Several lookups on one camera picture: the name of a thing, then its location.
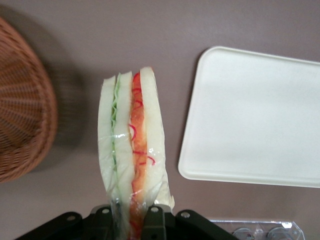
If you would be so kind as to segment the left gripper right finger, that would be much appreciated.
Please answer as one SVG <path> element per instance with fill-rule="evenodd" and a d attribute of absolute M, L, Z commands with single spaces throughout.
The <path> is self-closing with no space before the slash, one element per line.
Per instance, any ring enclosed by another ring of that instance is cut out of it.
<path fill-rule="evenodd" d="M 168 205 L 153 204 L 150 206 L 144 217 L 141 239 L 169 240 L 166 215 L 172 216 L 172 209 Z"/>

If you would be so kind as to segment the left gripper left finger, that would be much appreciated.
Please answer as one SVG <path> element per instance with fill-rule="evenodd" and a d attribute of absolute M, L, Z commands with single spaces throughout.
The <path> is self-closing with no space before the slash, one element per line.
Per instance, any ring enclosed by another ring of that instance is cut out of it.
<path fill-rule="evenodd" d="M 89 215 L 87 227 L 88 240 L 113 240 L 114 220 L 110 205 L 94 207 Z"/>

